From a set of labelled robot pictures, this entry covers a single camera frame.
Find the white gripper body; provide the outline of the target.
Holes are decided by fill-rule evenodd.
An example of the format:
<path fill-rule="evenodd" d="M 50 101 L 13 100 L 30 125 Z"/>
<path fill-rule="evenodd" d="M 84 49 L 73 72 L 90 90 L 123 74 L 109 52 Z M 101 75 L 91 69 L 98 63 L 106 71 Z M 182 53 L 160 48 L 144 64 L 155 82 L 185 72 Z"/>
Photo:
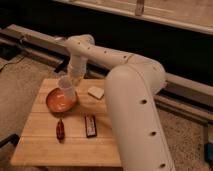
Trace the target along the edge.
<path fill-rule="evenodd" d="M 78 87 L 86 73 L 87 59 L 72 55 L 67 67 L 68 79 L 74 87 Z"/>

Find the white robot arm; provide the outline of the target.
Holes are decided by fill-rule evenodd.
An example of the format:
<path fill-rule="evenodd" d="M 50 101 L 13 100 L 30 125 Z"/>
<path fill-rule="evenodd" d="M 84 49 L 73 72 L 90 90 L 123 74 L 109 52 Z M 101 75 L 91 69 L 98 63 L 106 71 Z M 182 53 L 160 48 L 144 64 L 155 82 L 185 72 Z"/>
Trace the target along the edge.
<path fill-rule="evenodd" d="M 156 60 L 97 46 L 90 35 L 65 41 L 69 75 L 76 80 L 87 59 L 109 70 L 105 102 L 124 171 L 176 171 L 154 102 L 166 86 L 166 73 Z"/>

